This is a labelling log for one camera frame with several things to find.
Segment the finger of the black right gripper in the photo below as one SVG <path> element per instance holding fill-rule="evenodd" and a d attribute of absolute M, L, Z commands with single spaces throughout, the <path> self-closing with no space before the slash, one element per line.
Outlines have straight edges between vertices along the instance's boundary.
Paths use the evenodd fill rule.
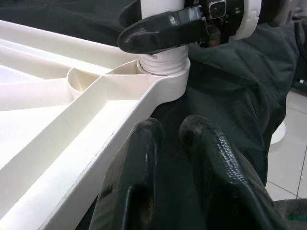
<path fill-rule="evenodd" d="M 192 6 L 141 19 L 119 35 L 118 46 L 127 53 L 156 54 L 205 36 L 202 6 Z"/>
<path fill-rule="evenodd" d="M 141 29 L 139 21 L 142 19 L 141 1 L 134 0 L 125 6 L 119 14 L 119 24 L 125 30 L 136 32 Z"/>

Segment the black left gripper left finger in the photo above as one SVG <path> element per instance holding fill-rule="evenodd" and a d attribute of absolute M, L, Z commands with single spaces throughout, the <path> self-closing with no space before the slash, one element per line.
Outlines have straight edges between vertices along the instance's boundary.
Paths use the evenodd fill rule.
<path fill-rule="evenodd" d="M 164 129 L 155 118 L 138 122 L 108 166 L 91 229 L 151 230 L 155 212 L 157 158 Z"/>

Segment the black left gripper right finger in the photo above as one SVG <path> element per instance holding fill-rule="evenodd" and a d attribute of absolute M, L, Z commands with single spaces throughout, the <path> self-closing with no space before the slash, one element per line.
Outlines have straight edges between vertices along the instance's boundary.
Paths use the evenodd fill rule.
<path fill-rule="evenodd" d="M 211 120 L 190 115 L 179 138 L 208 230 L 286 230 L 257 172 Z"/>

